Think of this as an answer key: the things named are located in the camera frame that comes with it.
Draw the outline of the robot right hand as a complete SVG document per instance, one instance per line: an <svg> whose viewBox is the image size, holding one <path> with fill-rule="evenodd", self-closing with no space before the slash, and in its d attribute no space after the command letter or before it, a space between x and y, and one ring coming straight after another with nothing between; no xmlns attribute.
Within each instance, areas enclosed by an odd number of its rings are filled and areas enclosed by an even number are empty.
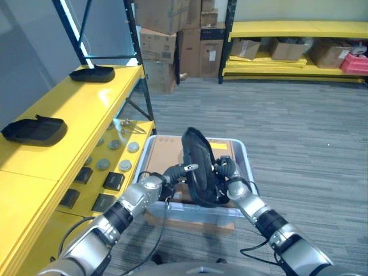
<svg viewBox="0 0 368 276"><path fill-rule="evenodd" d="M241 176L236 162L230 156L221 156L215 160L214 171L219 176L232 179Z"/></svg>

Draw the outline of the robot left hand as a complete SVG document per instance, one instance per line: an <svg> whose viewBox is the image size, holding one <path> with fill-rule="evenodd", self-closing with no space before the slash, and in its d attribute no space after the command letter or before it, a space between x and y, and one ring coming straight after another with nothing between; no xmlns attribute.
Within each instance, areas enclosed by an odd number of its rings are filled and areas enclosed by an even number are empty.
<svg viewBox="0 0 368 276"><path fill-rule="evenodd" d="M198 164L177 164L169 167L164 173L164 185L165 186L174 186L180 178L186 176L187 173L195 171L199 168Z"/></svg>

